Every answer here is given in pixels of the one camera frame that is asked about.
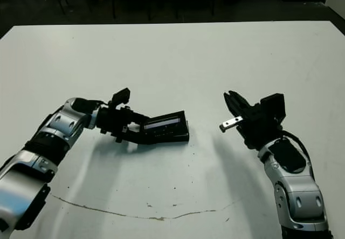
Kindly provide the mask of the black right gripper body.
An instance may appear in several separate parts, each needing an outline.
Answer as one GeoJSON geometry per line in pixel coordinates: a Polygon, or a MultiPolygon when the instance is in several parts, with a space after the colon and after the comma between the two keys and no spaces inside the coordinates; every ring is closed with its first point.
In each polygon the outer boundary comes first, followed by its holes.
{"type": "Polygon", "coordinates": [[[270,114],[262,104],[253,105],[254,112],[222,122],[219,125],[224,133],[235,127],[249,149],[260,150],[265,144],[280,137],[281,121],[270,114]]]}

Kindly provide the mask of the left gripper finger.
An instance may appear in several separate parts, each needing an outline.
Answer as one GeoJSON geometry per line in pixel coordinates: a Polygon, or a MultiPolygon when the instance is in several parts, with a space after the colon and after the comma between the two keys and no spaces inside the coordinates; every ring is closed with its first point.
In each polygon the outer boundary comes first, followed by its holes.
{"type": "Polygon", "coordinates": [[[144,133],[127,130],[122,133],[122,139],[135,144],[151,144],[151,138],[144,133]]]}
{"type": "Polygon", "coordinates": [[[136,113],[134,111],[129,112],[129,123],[135,123],[138,125],[142,125],[144,122],[148,120],[148,116],[136,113]]]}

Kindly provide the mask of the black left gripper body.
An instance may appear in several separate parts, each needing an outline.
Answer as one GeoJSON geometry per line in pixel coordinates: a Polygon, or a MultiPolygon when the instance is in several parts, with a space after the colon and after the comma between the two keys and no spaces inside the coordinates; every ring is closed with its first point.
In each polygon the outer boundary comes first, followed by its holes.
{"type": "Polygon", "coordinates": [[[110,107],[100,107],[96,116],[96,127],[100,129],[100,133],[110,133],[116,137],[115,141],[129,141],[128,125],[132,122],[133,111],[128,107],[120,109],[110,107]]]}

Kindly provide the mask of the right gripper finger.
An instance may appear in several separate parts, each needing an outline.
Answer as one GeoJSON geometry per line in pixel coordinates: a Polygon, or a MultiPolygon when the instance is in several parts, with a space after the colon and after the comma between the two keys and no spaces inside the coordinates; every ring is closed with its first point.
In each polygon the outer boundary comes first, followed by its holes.
{"type": "Polygon", "coordinates": [[[242,97],[241,108],[243,110],[241,115],[250,115],[254,112],[253,106],[251,106],[244,97],[242,97]]]}
{"type": "Polygon", "coordinates": [[[224,93],[224,100],[230,113],[234,117],[241,116],[242,114],[242,96],[238,93],[224,93]]]}

